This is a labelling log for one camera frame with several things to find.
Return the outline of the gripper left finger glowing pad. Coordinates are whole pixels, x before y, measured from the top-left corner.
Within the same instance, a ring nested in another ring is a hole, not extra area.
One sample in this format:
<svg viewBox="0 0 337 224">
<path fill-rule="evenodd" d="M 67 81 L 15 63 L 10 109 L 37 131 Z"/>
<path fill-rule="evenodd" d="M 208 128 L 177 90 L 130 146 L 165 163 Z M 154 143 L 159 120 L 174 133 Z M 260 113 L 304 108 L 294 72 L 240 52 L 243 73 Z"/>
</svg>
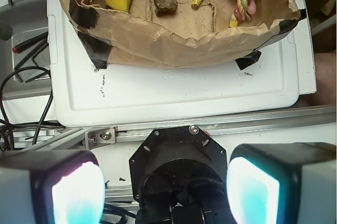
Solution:
<svg viewBox="0 0 337 224">
<path fill-rule="evenodd" d="M 1 153 L 1 223 L 99 223 L 104 202 L 91 151 Z"/>
</svg>

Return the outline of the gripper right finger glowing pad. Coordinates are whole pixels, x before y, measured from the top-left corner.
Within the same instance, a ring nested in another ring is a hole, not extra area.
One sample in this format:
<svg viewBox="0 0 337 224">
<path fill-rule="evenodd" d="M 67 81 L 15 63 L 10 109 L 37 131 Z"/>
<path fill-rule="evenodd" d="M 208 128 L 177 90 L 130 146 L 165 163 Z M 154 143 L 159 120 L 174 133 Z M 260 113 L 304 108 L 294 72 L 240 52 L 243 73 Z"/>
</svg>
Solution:
<svg viewBox="0 0 337 224">
<path fill-rule="evenodd" d="M 238 145 L 226 189 L 237 223 L 336 223 L 336 146 Z"/>
</svg>

